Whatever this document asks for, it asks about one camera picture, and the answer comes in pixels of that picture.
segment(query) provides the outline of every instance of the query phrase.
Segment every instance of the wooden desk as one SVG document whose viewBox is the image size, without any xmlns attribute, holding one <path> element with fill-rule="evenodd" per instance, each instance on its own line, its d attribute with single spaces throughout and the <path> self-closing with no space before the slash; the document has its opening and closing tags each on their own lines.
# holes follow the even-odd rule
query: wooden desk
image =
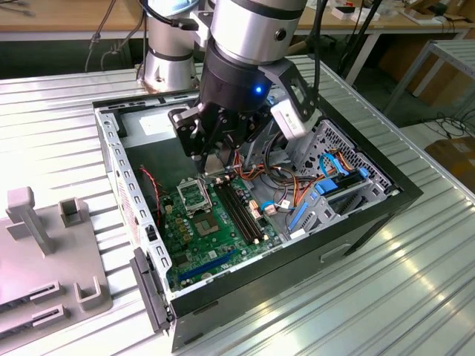
<svg viewBox="0 0 475 356">
<path fill-rule="evenodd" d="M 44 41 L 90 39 L 102 20 L 110 0 L 28 0 L 35 17 L 21 13 L 0 10 L 0 41 Z M 117 0 L 111 16 L 101 33 L 103 39 L 123 39 L 134 28 L 141 14 L 136 0 Z M 315 11 L 306 8 L 301 17 L 296 34 L 307 34 L 313 25 Z M 321 34 L 350 34 L 355 22 L 342 21 L 334 17 L 330 10 L 324 14 Z M 398 14 L 391 18 L 381 17 L 367 29 L 369 35 L 360 54 L 353 64 L 346 80 L 354 83 L 367 57 L 381 34 L 387 33 L 441 33 L 455 32 L 456 39 L 462 39 L 473 27 L 466 22 L 456 22 L 455 29 L 442 24 L 421 26 Z M 134 38 L 143 36 L 138 31 Z"/>
</svg>

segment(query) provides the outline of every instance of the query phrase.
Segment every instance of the table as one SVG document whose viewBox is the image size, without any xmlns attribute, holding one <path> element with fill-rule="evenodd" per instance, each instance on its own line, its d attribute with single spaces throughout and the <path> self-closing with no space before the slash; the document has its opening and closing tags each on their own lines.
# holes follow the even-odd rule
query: table
<svg viewBox="0 0 475 356">
<path fill-rule="evenodd" d="M 30 2 L 30 10 L 36 14 L 34 18 L 0 10 L 0 41 L 89 40 L 101 22 L 110 1 L 30 0 Z M 103 39 L 125 38 L 139 21 L 139 17 L 140 7 L 137 0 L 117 0 L 101 37 Z M 314 18 L 315 11 L 306 7 L 295 34 L 308 34 Z M 390 18 L 382 16 L 368 27 L 366 33 L 369 36 L 346 80 L 350 84 L 354 83 L 381 34 L 454 32 L 456 39 L 463 39 L 473 26 L 474 24 L 466 22 L 455 22 L 453 29 L 448 25 L 443 27 L 442 24 L 421 26 L 400 13 Z M 353 32 L 354 27 L 355 22 L 337 19 L 330 13 L 330 9 L 326 9 L 322 19 L 321 34 L 348 35 Z M 142 37 L 142 31 L 137 31 L 134 35 L 134 38 Z M 424 90 L 427 83 L 428 81 L 417 88 L 419 93 Z"/>
<path fill-rule="evenodd" d="M 429 41 L 422 48 L 421 53 L 417 56 L 416 60 L 409 67 L 406 74 L 402 77 L 401 81 L 397 84 L 396 88 L 393 90 L 391 97 L 389 98 L 386 107 L 383 112 L 385 115 L 388 115 L 393 106 L 398 101 L 399 97 L 404 92 L 404 89 L 410 83 L 411 79 L 416 75 L 419 68 L 424 64 L 425 60 L 429 57 L 430 54 L 435 54 L 439 57 L 436 64 L 430 69 L 429 73 L 422 80 L 423 82 L 429 82 L 432 79 L 432 76 L 435 73 L 433 72 L 434 68 L 437 72 L 444 62 L 450 63 L 456 69 L 460 70 L 467 76 L 475 79 L 475 40 L 452 40 L 452 41 Z"/>
<path fill-rule="evenodd" d="M 313 61 L 292 60 L 311 82 Z M 9 356 L 166 355 L 167 338 L 153 334 L 128 263 L 132 250 L 91 107 L 92 101 L 143 94 L 134 70 L 0 85 L 0 162 L 9 168 L 2 170 L 2 190 L 30 184 L 38 206 L 74 195 L 85 199 L 114 300 L 110 311 Z M 361 250 L 179 355 L 472 355 L 475 196 L 325 65 L 320 93 L 424 195 Z"/>
</svg>

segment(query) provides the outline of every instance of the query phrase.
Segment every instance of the blue cable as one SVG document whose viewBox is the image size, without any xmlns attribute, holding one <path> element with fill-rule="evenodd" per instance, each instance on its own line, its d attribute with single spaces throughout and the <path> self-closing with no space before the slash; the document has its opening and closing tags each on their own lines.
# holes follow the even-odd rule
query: blue cable
<svg viewBox="0 0 475 356">
<path fill-rule="evenodd" d="M 335 166 L 337 172 L 347 176 L 349 173 L 341 166 L 340 161 L 338 161 L 332 154 L 322 154 L 319 159 L 320 169 L 324 172 L 324 176 L 328 177 L 327 170 L 325 169 L 324 158 L 328 158 L 330 162 Z"/>
<path fill-rule="evenodd" d="M 263 211 L 267 206 L 274 205 L 275 203 L 272 200 L 267 200 L 261 204 L 261 210 Z"/>
</svg>

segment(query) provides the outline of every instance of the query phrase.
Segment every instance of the table leg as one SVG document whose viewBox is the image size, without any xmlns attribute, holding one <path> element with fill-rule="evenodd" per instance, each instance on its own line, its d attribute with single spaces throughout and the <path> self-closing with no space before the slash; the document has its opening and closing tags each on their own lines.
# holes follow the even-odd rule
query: table leg
<svg viewBox="0 0 475 356">
<path fill-rule="evenodd" d="M 378 38 L 379 38 L 379 33 L 374 33 L 373 35 L 369 35 L 366 41 L 364 42 L 362 49 L 359 51 L 358 57 L 356 57 L 356 60 L 353 63 L 353 66 L 351 67 L 350 72 L 347 75 L 347 78 L 345 79 L 345 81 L 349 85 L 353 85 L 353 83 L 355 82 L 356 77 L 358 76 L 359 72 L 363 68 L 364 63 L 368 59 L 368 56 L 373 50 L 374 45 L 378 41 Z"/>
<path fill-rule="evenodd" d="M 455 35 L 455 37 L 453 39 L 463 39 L 466 34 L 467 34 L 467 31 L 459 32 Z M 443 64 L 444 64 L 443 59 L 440 59 L 440 58 L 437 59 L 437 62 L 427 72 L 424 79 L 419 83 L 417 88 L 414 90 L 413 95 L 415 97 L 418 97 L 419 95 L 421 95 L 421 93 L 424 91 L 425 87 L 428 86 L 429 82 L 437 74 L 437 72 L 439 71 L 439 69 L 442 67 Z"/>
<path fill-rule="evenodd" d="M 393 108 L 395 103 L 398 101 L 401 94 L 404 92 L 404 89 L 409 85 L 411 79 L 416 75 L 417 71 L 421 67 L 422 63 L 425 62 L 426 58 L 429 56 L 430 46 L 432 43 L 429 41 L 422 48 L 421 53 L 417 56 L 413 64 L 410 65 L 406 74 L 402 77 L 401 81 L 397 84 L 396 88 L 393 90 L 389 101 L 386 104 L 386 107 L 383 109 L 383 114 L 387 116 L 390 110 Z"/>
</svg>

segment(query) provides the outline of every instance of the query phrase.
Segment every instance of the green circuit board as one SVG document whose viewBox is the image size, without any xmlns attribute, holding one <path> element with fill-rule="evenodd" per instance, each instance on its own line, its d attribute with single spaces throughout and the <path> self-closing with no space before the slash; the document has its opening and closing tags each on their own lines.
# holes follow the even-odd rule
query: green circuit board
<svg viewBox="0 0 475 356">
<path fill-rule="evenodd" d="M 248 201 L 252 199 L 242 180 L 234 179 L 231 187 L 243 196 L 243 206 L 250 214 Z M 163 242 L 170 254 L 172 267 L 168 271 L 167 278 L 171 289 L 176 291 L 211 277 L 230 266 L 235 266 L 249 258 L 262 254 L 271 248 L 281 244 L 278 236 L 267 217 L 265 221 L 257 223 L 262 235 L 268 240 L 261 240 L 258 244 L 246 242 L 239 229 L 233 223 L 229 212 L 215 193 L 213 184 L 206 184 L 206 190 L 212 201 L 209 212 L 200 212 L 193 217 L 188 217 L 183 201 L 177 191 L 161 199 L 162 211 L 165 216 L 165 233 L 162 235 Z M 189 199 L 199 201 L 195 196 L 196 191 L 182 191 L 188 202 Z M 206 268 L 193 277 L 183 279 L 187 272 L 206 266 L 207 263 L 220 263 L 212 268 Z"/>
</svg>

